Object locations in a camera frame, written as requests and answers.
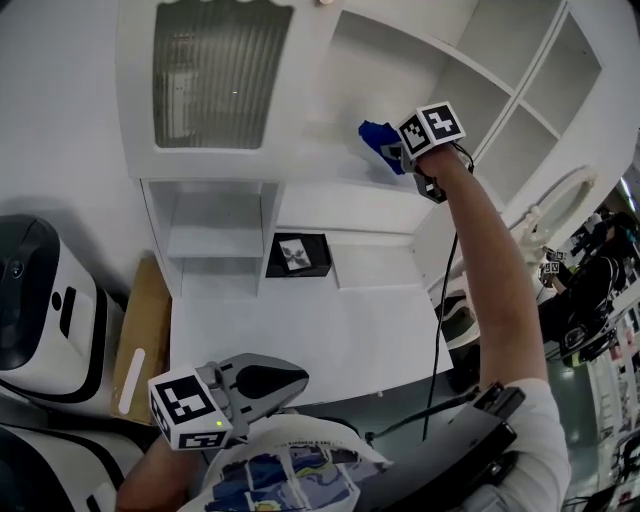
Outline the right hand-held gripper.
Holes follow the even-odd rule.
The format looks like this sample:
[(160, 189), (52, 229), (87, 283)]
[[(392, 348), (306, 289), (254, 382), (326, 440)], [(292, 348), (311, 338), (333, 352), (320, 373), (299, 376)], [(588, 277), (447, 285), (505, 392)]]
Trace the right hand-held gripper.
[(394, 131), (396, 140), (380, 147), (382, 156), (398, 167), (402, 174), (413, 176), (420, 195), (434, 203), (445, 202), (446, 193), (435, 178), (419, 169), (418, 159), (439, 146), (458, 143), (465, 137), (465, 130), (451, 103), (445, 101), (419, 107)]

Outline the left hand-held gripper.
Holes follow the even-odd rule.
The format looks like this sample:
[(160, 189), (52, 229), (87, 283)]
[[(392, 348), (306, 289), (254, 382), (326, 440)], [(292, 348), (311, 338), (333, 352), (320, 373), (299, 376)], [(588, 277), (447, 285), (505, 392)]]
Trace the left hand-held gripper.
[[(288, 405), (308, 380), (309, 374), (293, 363), (243, 353), (219, 364), (169, 370), (147, 386), (152, 416), (172, 450), (223, 450), (246, 444), (248, 424)], [(233, 383), (243, 383), (238, 394), (245, 421), (236, 414)]]

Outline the person's right hand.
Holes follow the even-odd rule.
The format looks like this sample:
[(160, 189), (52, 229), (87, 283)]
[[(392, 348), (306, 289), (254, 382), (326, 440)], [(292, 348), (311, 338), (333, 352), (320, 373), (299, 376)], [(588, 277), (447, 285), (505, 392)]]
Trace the person's right hand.
[(419, 172), (435, 180), (444, 181), (449, 175), (467, 171), (464, 158), (455, 144), (442, 144), (417, 159)]

